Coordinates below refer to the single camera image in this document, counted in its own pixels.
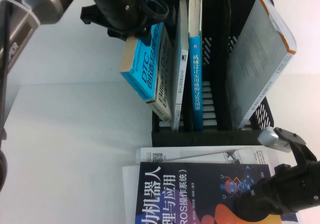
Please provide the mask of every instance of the robotic arm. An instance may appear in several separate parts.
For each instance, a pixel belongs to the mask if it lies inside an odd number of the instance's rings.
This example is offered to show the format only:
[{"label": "robotic arm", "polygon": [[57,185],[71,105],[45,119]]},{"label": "robotic arm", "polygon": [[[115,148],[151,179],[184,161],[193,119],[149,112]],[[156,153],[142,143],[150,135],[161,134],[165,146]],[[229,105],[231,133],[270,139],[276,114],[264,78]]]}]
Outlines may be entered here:
[{"label": "robotic arm", "polygon": [[[136,35],[150,44],[150,27],[167,19],[168,6],[162,0],[94,0],[96,5],[85,7],[81,19],[108,28],[111,37],[125,40]],[[4,15],[6,5],[11,7],[9,17],[8,72],[39,25],[57,23],[73,0],[4,0],[0,13]],[[3,45],[0,63],[3,62]]]}]

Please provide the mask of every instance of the black book cover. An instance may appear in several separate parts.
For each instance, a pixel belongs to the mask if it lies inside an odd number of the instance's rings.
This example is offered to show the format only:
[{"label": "black book cover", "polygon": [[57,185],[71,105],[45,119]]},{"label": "black book cover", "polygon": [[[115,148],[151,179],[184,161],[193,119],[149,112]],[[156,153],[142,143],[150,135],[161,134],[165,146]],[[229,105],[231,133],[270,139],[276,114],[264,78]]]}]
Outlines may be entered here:
[{"label": "black book cover", "polygon": [[[232,213],[234,198],[270,177],[268,165],[214,163],[140,164],[135,224],[245,224]],[[255,222],[281,223],[269,215]]]}]

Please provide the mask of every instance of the orange graphic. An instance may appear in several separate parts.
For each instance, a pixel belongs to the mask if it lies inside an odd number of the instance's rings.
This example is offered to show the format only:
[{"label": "orange graphic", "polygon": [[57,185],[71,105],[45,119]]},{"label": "orange graphic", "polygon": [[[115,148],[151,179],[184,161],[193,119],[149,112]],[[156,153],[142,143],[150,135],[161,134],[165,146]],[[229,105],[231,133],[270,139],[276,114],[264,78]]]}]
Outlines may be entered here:
[{"label": "orange graphic", "polygon": [[210,215],[205,215],[201,224],[282,224],[281,218],[279,215],[268,215],[265,219],[257,222],[249,222],[246,220],[242,220],[237,217],[228,207],[223,204],[219,204],[215,208],[215,217]]}]

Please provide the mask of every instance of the black cable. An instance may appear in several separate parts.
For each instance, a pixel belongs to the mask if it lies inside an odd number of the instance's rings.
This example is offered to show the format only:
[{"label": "black cable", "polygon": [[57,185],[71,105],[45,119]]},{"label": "black cable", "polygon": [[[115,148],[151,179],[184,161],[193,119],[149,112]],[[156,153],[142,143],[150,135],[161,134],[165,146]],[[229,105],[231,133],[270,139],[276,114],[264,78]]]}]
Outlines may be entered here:
[{"label": "black cable", "polygon": [[12,12],[12,5],[9,2],[5,2],[5,10],[4,10],[4,22],[3,22],[3,55],[2,55],[2,63],[0,67],[0,148],[2,143],[2,135],[4,131],[4,120],[5,120],[5,96],[6,96],[6,88],[7,88],[7,72],[9,66],[9,43],[10,43],[10,16]]}]

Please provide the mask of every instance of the book cover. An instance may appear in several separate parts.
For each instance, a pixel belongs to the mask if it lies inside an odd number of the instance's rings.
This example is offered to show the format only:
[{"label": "book cover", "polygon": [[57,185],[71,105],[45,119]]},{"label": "book cover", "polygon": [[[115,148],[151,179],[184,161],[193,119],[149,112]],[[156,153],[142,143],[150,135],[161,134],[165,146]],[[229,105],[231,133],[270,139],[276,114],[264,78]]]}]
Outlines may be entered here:
[{"label": "book cover", "polygon": [[172,121],[171,129],[179,130],[181,116],[182,96],[184,93],[184,83],[186,79],[188,48],[188,11],[187,1],[180,0],[175,36],[175,61],[173,66],[173,86],[172,86]]},{"label": "book cover", "polygon": [[193,128],[203,130],[202,113],[202,0],[189,0],[189,57],[193,107]]},{"label": "book cover", "polygon": [[242,129],[297,51],[270,0],[255,0],[227,62],[226,94],[234,129]]},{"label": "book cover", "polygon": [[129,36],[119,71],[162,121],[171,114],[171,61],[173,48],[163,23],[151,27],[151,45]]},{"label": "book cover", "polygon": [[[268,165],[213,163],[140,164],[135,224],[245,224],[233,212],[234,199],[250,190]],[[281,223],[268,215],[259,224]]]}]

